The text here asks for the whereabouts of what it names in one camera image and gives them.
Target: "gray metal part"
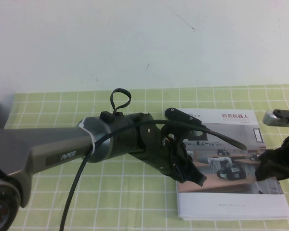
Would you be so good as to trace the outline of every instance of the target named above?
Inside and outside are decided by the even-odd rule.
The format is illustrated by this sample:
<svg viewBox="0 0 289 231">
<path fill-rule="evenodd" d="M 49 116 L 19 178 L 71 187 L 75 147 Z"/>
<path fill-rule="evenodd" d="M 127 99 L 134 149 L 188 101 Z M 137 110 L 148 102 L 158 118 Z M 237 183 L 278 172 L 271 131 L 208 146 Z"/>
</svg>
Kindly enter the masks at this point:
<svg viewBox="0 0 289 231">
<path fill-rule="evenodd" d="M 111 133 L 111 129 L 108 124 L 96 117 L 88 117 L 84 121 L 84 127 L 89 130 L 98 141 L 103 136 Z M 113 151 L 113 138 L 110 138 L 103 142 L 98 149 L 94 151 L 88 160 L 89 163 L 96 163 L 109 158 L 111 152 Z"/>
<path fill-rule="evenodd" d="M 105 123 L 98 118 L 89 117 L 84 124 L 97 140 L 107 130 Z M 47 157 L 84 148 L 89 150 L 90 147 L 91 137 L 81 128 L 0 129 L 0 170 L 17 180 L 19 185 L 16 186 L 21 194 L 20 205 L 25 207 L 30 198 L 34 173 L 82 157 L 86 153 L 76 152 L 75 156 L 49 166 L 46 165 Z M 111 139 L 103 143 L 94 153 L 97 156 L 93 158 L 94 162 L 105 159 L 111 153 L 111 147 Z"/>
<path fill-rule="evenodd" d="M 273 111 L 266 111 L 262 122 L 268 126 L 289 127 L 289 122 L 286 119 L 276 117 Z"/>
</svg>

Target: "book cover photo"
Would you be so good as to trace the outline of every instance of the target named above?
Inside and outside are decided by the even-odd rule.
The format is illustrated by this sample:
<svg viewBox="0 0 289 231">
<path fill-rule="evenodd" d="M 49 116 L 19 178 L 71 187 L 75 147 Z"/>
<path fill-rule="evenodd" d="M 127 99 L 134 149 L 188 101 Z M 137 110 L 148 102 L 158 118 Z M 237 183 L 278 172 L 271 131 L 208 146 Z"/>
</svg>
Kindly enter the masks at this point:
<svg viewBox="0 0 289 231">
<path fill-rule="evenodd" d="M 190 132 L 184 140 L 187 153 L 199 171 L 207 176 L 207 180 L 202 187 L 190 181 L 177 184 L 179 213 L 185 213 L 185 217 L 193 214 L 197 216 L 197 212 L 188 212 L 189 209 L 185 207 L 192 206 L 195 201 L 199 205 L 207 200 L 206 208 L 199 214 L 203 218 L 213 216 L 212 209 L 219 215 L 219 211 L 222 213 L 226 208 L 228 212 L 232 211 L 228 215 L 233 218 L 240 214 L 254 218 L 263 210 L 269 210 L 272 203 L 276 205 L 280 202 L 281 207 L 285 208 L 283 215 L 276 211 L 275 207 L 271 214 L 266 212 L 261 217 L 264 214 L 268 218 L 288 216 L 288 204 L 276 178 L 257 181 L 255 177 L 255 170 L 260 164 L 258 156 L 266 150 L 266 147 L 253 110 L 180 109 L 180 111 L 201 120 L 210 130 L 245 144 L 247 150 L 238 149 L 210 134 L 199 135 L 199 132 Z"/>
</svg>

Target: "white label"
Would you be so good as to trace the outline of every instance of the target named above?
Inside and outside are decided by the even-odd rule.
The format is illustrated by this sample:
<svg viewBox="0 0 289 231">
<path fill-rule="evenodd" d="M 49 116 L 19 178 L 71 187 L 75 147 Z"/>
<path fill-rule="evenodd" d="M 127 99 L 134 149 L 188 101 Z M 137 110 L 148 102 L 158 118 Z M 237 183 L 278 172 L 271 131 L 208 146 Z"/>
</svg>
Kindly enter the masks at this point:
<svg viewBox="0 0 289 231">
<path fill-rule="evenodd" d="M 76 151 L 72 151 L 70 153 L 63 154 L 62 157 L 61 157 L 61 160 L 65 160 L 65 159 L 71 158 L 71 157 L 75 156 L 75 154 L 76 154 Z"/>
</svg>

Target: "robotic arm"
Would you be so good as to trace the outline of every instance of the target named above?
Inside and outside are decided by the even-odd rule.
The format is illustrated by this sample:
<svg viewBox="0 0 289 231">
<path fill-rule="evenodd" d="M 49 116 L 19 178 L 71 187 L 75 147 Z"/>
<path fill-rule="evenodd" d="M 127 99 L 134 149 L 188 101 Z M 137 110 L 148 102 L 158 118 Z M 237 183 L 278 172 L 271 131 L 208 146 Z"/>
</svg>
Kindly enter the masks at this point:
<svg viewBox="0 0 289 231">
<path fill-rule="evenodd" d="M 115 92 L 127 95 L 129 101 L 116 108 Z M 76 158 L 86 156 L 88 162 L 96 163 L 129 153 L 174 180 L 181 183 L 188 180 L 202 186 L 206 177 L 194 166 L 183 143 L 187 133 L 205 132 L 246 149 L 174 108 L 165 112 L 169 120 L 154 120 L 149 113 L 123 115 L 117 109 L 130 103 L 131 94 L 127 90 L 114 90 L 110 101 L 113 113 L 101 112 L 99 117 L 83 121 L 90 134 L 79 127 L 0 129 L 0 231 L 9 228 L 19 206 L 27 205 L 33 174 Z M 159 129 L 156 124 L 165 125 Z M 93 154 L 91 135 L 96 140 Z"/>
</svg>

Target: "white object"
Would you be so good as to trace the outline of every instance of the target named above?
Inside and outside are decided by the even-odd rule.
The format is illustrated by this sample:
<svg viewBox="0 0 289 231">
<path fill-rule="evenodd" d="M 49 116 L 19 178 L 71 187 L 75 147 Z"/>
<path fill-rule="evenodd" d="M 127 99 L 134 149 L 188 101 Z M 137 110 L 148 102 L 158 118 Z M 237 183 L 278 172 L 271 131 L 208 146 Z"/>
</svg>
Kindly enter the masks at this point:
<svg viewBox="0 0 289 231">
<path fill-rule="evenodd" d="M 289 0 L 0 0 L 0 89 L 289 83 Z"/>
<path fill-rule="evenodd" d="M 248 150 L 264 147 L 259 142 L 261 132 L 252 110 L 237 109 L 180 109 L 194 116 L 212 131 L 219 132 L 246 145 Z M 198 162 L 208 162 L 199 171 L 208 177 L 203 187 L 192 182 L 177 183 L 179 216 L 184 220 L 243 220 L 243 219 L 285 219 L 289 218 L 289 206 L 276 179 L 256 181 L 255 168 L 248 168 L 256 162 L 249 160 L 248 152 L 207 134 L 206 142 L 219 141 L 230 155 L 219 157 L 218 147 L 200 145 L 202 141 L 184 140 L 186 148 L 197 151 Z M 239 180 L 221 179 L 216 171 L 222 160 L 241 166 L 246 178 Z"/>
</svg>

